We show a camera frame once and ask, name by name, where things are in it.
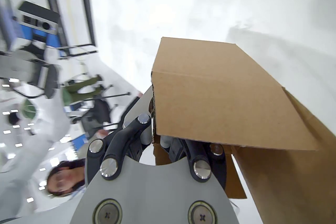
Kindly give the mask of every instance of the white floor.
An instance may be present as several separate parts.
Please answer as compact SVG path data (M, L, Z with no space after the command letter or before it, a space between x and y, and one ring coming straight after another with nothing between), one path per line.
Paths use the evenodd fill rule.
M336 0L91 0L91 7L101 59L140 91L150 85L161 37L232 42L336 134ZM241 223L261 223L251 196L235 203Z

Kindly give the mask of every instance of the screw head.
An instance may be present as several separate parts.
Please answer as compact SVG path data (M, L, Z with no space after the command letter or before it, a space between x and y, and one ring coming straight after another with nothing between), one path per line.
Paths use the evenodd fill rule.
M89 146L89 151L91 153L98 153L103 147L103 141L101 139L96 139L91 142Z
M211 176L211 167L204 160L198 160L193 164L193 171L197 175L197 177L206 180Z
M118 162L114 158L107 158L102 162L101 168L99 169L101 175L104 178L109 178L113 176L118 170Z
M210 144L210 150L215 156L221 156L224 152L223 146L216 143Z
M103 200L93 213L95 224L119 224L122 219L120 204L113 199Z
M141 123L141 124L147 124L149 122L149 115L146 114L146 113L142 113L138 116L138 121Z
M189 224L217 224L214 209L204 201L194 202L188 211Z

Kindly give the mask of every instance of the hand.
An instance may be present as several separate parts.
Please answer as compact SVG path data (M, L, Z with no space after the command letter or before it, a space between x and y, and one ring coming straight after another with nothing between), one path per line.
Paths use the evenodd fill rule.
M105 129L100 129L100 130L98 130L97 134L99 134L100 136L102 136L104 138L105 136L108 135L108 131L105 130Z

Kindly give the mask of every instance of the cardboard box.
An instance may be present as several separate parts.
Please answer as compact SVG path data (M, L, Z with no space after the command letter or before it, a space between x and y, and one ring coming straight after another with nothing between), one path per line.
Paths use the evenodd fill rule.
M151 78L157 134L224 144L229 198L232 153L265 224L336 223L336 137L238 46L162 38Z

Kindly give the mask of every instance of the dark hair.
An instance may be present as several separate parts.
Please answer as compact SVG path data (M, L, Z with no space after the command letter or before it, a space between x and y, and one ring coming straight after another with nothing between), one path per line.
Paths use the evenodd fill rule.
M16 112L11 112L9 115L8 115L8 122L14 126L16 125L18 122L19 122L20 118L18 117L17 113Z
M74 169L74 168L78 168L78 167L82 167L82 166L85 166L85 158L83 158L83 159L77 159L77 160L73 160L73 161L64 160L64 161L60 162L59 165L55 166L50 171L50 173L48 175L48 178L47 178L47 184L48 184L48 181L51 178L51 176L54 175L54 174L56 174L56 173L58 173L59 171L61 171L62 167L68 167L69 169ZM84 180L76 183L72 187L71 192L69 192L68 194L64 194L63 192L53 192L53 191L50 191L50 190L48 190L48 187L47 187L47 191L50 194L54 195L54 196L64 197L64 196L67 196L67 195L73 193L74 191L76 191L78 188L80 188L84 184L85 184Z

